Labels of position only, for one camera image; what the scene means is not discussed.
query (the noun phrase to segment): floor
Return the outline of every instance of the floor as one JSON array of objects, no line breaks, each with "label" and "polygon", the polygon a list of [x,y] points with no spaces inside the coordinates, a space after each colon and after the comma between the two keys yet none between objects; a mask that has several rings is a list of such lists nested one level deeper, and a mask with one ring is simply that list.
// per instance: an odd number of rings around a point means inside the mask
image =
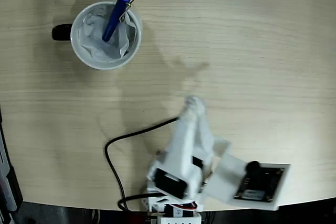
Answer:
[{"label": "floor", "polygon": [[[92,210],[57,207],[24,202],[18,213],[13,215],[16,224],[94,224]],[[280,207],[278,211],[234,210],[217,211],[214,220],[205,224],[319,224],[336,223],[336,198]],[[141,223],[135,216],[119,211],[100,211],[100,223]]]}]

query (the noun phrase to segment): red wire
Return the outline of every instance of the red wire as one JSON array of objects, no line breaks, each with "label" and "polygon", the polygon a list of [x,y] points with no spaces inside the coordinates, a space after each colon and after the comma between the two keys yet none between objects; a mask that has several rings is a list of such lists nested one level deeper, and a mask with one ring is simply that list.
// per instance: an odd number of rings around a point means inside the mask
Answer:
[{"label": "red wire", "polygon": [[177,205],[177,204],[172,204],[172,205],[174,207],[185,209],[185,210],[196,210],[198,205],[196,204],[196,202],[192,202],[192,204],[194,205],[194,207],[183,207],[183,206],[180,206],[180,205]]}]

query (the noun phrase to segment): pen clip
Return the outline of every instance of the pen clip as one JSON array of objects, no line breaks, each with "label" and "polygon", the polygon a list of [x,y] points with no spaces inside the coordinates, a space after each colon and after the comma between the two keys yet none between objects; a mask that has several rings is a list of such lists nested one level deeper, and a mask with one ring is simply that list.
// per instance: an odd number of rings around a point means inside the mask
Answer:
[{"label": "pen clip", "polygon": [[128,3],[127,3],[127,7],[125,9],[125,11],[121,14],[120,18],[119,18],[119,22],[123,22],[124,19],[125,19],[125,13],[132,7],[132,3],[133,3],[134,0],[130,0]]}]

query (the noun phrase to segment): white plastic part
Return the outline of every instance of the white plastic part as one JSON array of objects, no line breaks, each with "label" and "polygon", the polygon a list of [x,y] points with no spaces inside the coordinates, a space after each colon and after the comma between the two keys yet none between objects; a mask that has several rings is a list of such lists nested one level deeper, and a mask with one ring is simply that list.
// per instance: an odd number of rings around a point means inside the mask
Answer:
[{"label": "white plastic part", "polygon": [[166,217],[158,216],[157,218],[158,218],[157,224],[201,224],[202,223],[201,215],[198,212],[194,213],[194,217],[166,218]]},{"label": "white plastic part", "polygon": [[283,186],[287,180],[290,165],[260,164],[261,167],[285,169],[271,202],[234,199],[234,196],[239,189],[240,182],[246,174],[246,165],[246,162],[228,154],[228,151],[225,151],[220,163],[217,165],[208,183],[204,187],[202,198],[212,197],[223,203],[244,208],[277,210],[279,208],[279,199],[283,191]]}]

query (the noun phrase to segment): blue pen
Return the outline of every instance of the blue pen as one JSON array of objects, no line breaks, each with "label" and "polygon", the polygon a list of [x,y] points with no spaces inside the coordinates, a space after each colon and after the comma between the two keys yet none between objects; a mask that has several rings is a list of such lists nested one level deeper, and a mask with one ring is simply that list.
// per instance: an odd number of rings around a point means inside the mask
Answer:
[{"label": "blue pen", "polygon": [[103,36],[101,37],[102,40],[104,40],[105,42],[110,40],[110,38],[112,37],[112,34],[114,33],[119,23],[119,19],[121,15],[123,15],[123,13],[127,10],[130,2],[131,0],[117,0],[112,10],[109,22],[107,23],[107,26],[103,33]]}]

